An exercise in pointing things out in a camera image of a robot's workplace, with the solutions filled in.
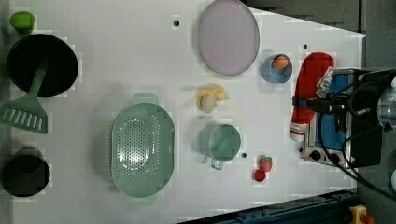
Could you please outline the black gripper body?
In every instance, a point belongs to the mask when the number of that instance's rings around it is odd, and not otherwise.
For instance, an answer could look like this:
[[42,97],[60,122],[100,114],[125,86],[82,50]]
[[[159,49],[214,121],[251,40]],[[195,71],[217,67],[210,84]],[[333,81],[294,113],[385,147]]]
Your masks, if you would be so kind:
[[332,112],[360,119],[375,114],[381,95],[395,78],[395,70],[336,69],[333,75],[352,75],[355,80],[332,96]]

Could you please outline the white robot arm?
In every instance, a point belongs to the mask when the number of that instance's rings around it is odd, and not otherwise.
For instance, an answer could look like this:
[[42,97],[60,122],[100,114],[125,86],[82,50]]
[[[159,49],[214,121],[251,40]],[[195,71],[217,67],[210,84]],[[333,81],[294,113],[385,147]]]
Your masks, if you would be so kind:
[[329,85],[319,89],[316,96],[293,97],[294,106],[324,115],[335,116],[337,132],[346,126],[346,116],[363,121],[375,116],[386,131],[395,128],[395,70],[367,71],[360,69],[330,69],[324,80],[352,75],[356,78],[339,91],[329,92]]

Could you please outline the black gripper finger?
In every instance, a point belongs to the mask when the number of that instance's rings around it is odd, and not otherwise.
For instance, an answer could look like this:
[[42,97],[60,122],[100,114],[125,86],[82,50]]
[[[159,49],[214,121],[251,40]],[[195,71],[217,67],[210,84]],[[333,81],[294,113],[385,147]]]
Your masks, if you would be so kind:
[[292,105],[298,109],[318,112],[320,114],[333,114],[346,108],[346,99],[335,98],[292,98]]

